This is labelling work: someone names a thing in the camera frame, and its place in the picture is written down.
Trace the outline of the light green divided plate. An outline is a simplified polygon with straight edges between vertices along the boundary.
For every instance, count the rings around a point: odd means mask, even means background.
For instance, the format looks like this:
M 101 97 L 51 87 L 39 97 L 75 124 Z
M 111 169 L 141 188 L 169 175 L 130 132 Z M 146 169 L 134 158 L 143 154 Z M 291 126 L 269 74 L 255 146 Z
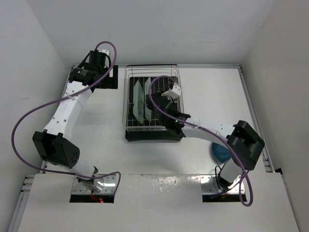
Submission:
M 144 93 L 139 81 L 133 87 L 133 115 L 140 123 L 144 123 Z
M 145 113 L 144 113 L 144 116 L 145 118 L 151 122 L 152 121 L 152 110 L 150 110 L 147 106 L 146 106 L 146 103 L 147 103 L 147 96 L 149 95 L 149 86 L 151 84 L 151 78 L 149 77 L 145 83 L 144 83 L 144 98 L 145 98 Z

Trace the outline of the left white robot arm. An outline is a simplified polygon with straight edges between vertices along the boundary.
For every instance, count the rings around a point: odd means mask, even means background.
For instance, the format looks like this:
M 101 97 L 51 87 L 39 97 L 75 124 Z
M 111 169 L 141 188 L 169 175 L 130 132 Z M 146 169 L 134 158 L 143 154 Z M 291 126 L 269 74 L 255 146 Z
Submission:
M 71 69 L 64 90 L 64 101 L 59 103 L 52 119 L 43 131 L 35 132 L 32 140 L 42 160 L 78 174 L 85 188 L 100 191 L 103 178 L 95 179 L 98 169 L 80 157 L 79 148 L 70 139 L 73 127 L 84 104 L 94 92 L 92 87 L 81 93 L 106 73 L 111 64 L 108 50 L 90 51 L 85 59 Z

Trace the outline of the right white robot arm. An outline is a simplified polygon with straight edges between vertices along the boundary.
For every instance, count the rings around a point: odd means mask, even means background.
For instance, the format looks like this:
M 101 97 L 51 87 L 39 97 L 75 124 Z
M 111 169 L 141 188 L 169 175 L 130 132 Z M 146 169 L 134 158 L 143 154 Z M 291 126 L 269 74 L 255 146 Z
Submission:
M 177 110 L 175 102 L 167 96 L 148 94 L 146 106 L 156 114 L 159 123 L 168 132 L 180 138 L 198 138 L 226 148 L 231 158 L 225 162 L 215 179 L 214 187 L 224 191 L 243 172 L 254 170 L 265 147 L 264 140 L 243 120 L 235 125 L 211 126 Z

